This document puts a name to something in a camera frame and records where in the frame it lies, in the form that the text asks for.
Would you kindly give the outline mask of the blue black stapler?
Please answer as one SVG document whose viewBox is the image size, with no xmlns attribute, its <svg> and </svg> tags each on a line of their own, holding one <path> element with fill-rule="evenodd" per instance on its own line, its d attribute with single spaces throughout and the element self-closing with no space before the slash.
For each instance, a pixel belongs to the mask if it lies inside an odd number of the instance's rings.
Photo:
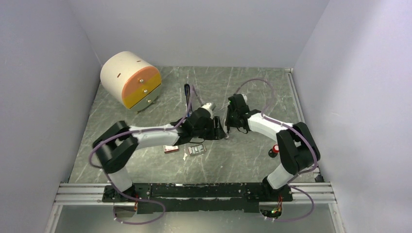
<svg viewBox="0 0 412 233">
<path fill-rule="evenodd" d="M 184 84 L 184 92 L 185 92 L 185 98 L 186 98 L 186 106 L 187 106 L 187 116 L 191 115 L 192 112 L 192 105 L 191 105 L 191 90 L 190 90 L 190 85 L 188 83 Z"/>
</svg>

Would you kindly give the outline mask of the red staples box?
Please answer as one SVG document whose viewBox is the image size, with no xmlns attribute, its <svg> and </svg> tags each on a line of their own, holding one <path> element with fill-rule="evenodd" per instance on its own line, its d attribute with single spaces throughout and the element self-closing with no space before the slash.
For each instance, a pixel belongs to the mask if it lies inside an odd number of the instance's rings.
<svg viewBox="0 0 412 233">
<path fill-rule="evenodd" d="M 163 149 L 165 154 L 179 151 L 178 146 L 164 146 Z"/>
</svg>

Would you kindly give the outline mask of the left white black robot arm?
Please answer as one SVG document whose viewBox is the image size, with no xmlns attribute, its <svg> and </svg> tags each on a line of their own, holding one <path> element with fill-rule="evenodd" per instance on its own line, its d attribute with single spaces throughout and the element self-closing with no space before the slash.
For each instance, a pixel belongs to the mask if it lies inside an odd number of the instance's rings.
<svg viewBox="0 0 412 233">
<path fill-rule="evenodd" d="M 221 140 L 226 133 L 220 118 L 211 110 L 199 107 L 190 116 L 157 127 L 129 126 L 118 121 L 93 144 L 91 155 L 96 155 L 100 169 L 115 189 L 115 196 L 123 202 L 134 197 L 134 187 L 126 164 L 136 150 L 156 146 L 179 146 L 193 139 Z"/>
</svg>

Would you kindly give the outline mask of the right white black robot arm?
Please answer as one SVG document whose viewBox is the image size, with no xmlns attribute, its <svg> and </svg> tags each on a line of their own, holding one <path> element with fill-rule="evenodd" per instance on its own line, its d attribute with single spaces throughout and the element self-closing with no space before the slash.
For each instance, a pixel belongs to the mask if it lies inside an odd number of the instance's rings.
<svg viewBox="0 0 412 233">
<path fill-rule="evenodd" d="M 244 129 L 245 133 L 262 134 L 277 143 L 280 164 L 263 179 L 266 185 L 262 195 L 273 201 L 281 194 L 281 188 L 309 167 L 317 167 L 320 152 L 304 122 L 286 123 L 268 117 L 259 110 L 250 110 L 247 97 L 234 94 L 228 98 L 229 106 L 225 126 Z"/>
</svg>

